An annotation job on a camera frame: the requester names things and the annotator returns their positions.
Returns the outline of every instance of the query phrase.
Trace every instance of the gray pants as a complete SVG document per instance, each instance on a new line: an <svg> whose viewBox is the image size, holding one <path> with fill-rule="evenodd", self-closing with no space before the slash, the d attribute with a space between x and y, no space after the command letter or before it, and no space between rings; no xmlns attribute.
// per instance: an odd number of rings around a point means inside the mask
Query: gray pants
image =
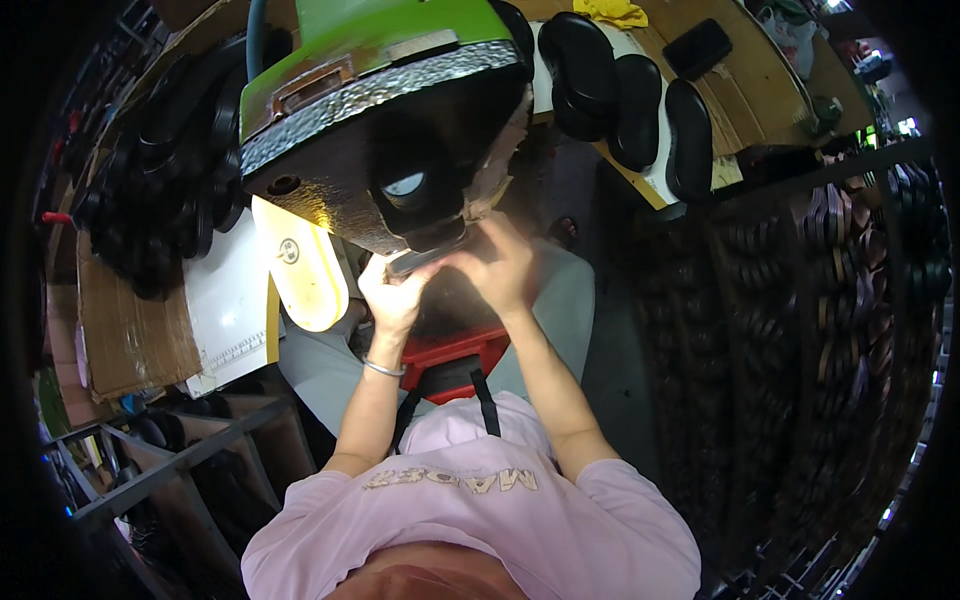
<svg viewBox="0 0 960 600"><path fill-rule="evenodd" d="M543 240L532 244L538 289L534 317L580 381L593 329L593 269L586 260ZM363 363L348 347L362 316L363 311L352 305L327 331L312 333L289 325L286 337L280 340L280 371L334 436L340 435L340 422L363 370ZM487 385L491 394L512 392L529 401L513 344L493 368ZM406 394L400 390L397 402ZM432 402L420 402L414 419L435 408Z"/></svg>

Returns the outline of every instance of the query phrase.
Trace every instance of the person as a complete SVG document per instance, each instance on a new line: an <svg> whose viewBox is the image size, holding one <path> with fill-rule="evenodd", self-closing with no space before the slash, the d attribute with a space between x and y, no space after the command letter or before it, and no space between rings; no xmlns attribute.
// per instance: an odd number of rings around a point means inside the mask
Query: person
<svg viewBox="0 0 960 600"><path fill-rule="evenodd" d="M561 248L528 243L502 213L478 227L496 247L494 262L457 252L396 284L386 260L371 259L358 284L374 334L339 422L324 402L303 397L318 380L284 367L281 349L284 374L337 442L319 473L289 487L283 510L247 547L241 569L253 600L696 593L700 553L689 528L607 443L578 382L592 327L592 270ZM540 292L531 308L523 289L535 257ZM416 415L388 457L401 353L423 286L443 266L467 276L510 335L488 379L495 423L476 396L452 400ZM295 344L324 339L313 335ZM331 364L339 343L320 346ZM321 371L320 379L332 375Z"/></svg>

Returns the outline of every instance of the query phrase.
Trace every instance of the foot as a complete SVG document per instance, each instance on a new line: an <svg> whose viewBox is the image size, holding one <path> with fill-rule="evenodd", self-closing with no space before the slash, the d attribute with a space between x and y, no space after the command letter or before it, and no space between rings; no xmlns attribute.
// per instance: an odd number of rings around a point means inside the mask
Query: foot
<svg viewBox="0 0 960 600"><path fill-rule="evenodd" d="M546 240L566 251L577 242L577 222L570 217L561 217L553 222L546 232Z"/></svg>

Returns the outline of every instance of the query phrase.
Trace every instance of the woman's left hand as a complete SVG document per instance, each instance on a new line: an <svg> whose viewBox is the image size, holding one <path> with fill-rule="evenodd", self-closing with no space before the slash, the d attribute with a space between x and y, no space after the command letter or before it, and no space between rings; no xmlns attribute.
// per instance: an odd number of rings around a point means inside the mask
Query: woman's left hand
<svg viewBox="0 0 960 600"><path fill-rule="evenodd" d="M373 314L376 332L406 336L420 312L423 286L443 267L433 262L414 271L404 281L390 281L387 259L379 254L371 256L357 285L367 299Z"/></svg>

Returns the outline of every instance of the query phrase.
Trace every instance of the shoe rack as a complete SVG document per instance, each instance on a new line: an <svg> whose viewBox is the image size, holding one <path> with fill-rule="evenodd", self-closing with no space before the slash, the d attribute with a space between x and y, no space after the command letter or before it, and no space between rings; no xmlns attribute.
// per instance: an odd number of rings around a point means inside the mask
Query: shoe rack
<svg viewBox="0 0 960 600"><path fill-rule="evenodd" d="M102 564L111 564L121 580L128 575L131 589L142 586L155 598L178 598L185 588L245 598L240 558L250 527L228 511L243 507L249 519L269 520L281 509L286 488L317 471L291 398L223 398L230 419L157 410L182 430L185 449L177 453L130 435L116 421L90 425L45 448L48 456L59 454L70 475L67 487L78 490L70 518L111 558ZM95 445L105 464L118 464L119 454L119 463L133 469L117 469L113 484L98 492L70 456L68 446L84 441ZM232 480L211 477L211 469L214 475L229 471ZM221 481L239 493L218 497L210 486ZM116 517L137 524L131 541L114 525Z"/></svg>
<svg viewBox="0 0 960 600"><path fill-rule="evenodd" d="M742 597L798 564L804 589L844 566L910 464L952 283L930 148L908 140L629 234L652 258L629 276L662 488L705 570L748 574Z"/></svg>

